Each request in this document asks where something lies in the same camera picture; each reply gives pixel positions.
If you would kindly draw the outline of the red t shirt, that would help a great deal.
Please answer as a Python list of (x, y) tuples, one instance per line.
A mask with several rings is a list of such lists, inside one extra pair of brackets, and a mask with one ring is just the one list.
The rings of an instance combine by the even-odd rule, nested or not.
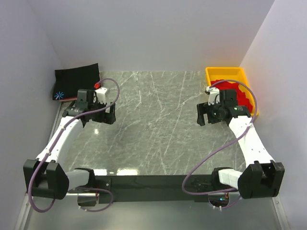
[(228, 90), (234, 89), (236, 91), (236, 99), (238, 101), (238, 105), (246, 106), (251, 115), (255, 112), (255, 101), (250, 93), (250, 91), (245, 87), (249, 88), (249, 84), (246, 82), (241, 82), (237, 80), (213, 80), (211, 81), (211, 85), (215, 85), (219, 90)]

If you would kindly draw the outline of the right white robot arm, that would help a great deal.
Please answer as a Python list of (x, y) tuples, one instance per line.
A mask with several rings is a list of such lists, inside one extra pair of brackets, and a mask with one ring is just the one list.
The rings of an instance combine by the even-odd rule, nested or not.
[(232, 187), (243, 199), (276, 197), (285, 169), (265, 149), (248, 108), (238, 104), (234, 89), (207, 87), (206, 93), (208, 101), (197, 105), (197, 123), (204, 126), (206, 122), (226, 122), (238, 139), (246, 163), (243, 172), (226, 167), (214, 169), (210, 180), (212, 189), (222, 191)]

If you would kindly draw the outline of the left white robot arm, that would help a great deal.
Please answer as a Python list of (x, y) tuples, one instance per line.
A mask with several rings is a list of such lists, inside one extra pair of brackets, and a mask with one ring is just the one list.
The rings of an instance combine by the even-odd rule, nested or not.
[(89, 193), (95, 189), (92, 169), (76, 168), (64, 172), (62, 165), (74, 140), (89, 121), (113, 124), (115, 105), (106, 103), (108, 89), (78, 90), (77, 100), (64, 110), (60, 125), (44, 150), (34, 159), (24, 163), (27, 193), (32, 197), (61, 200), (66, 193), (80, 187)]

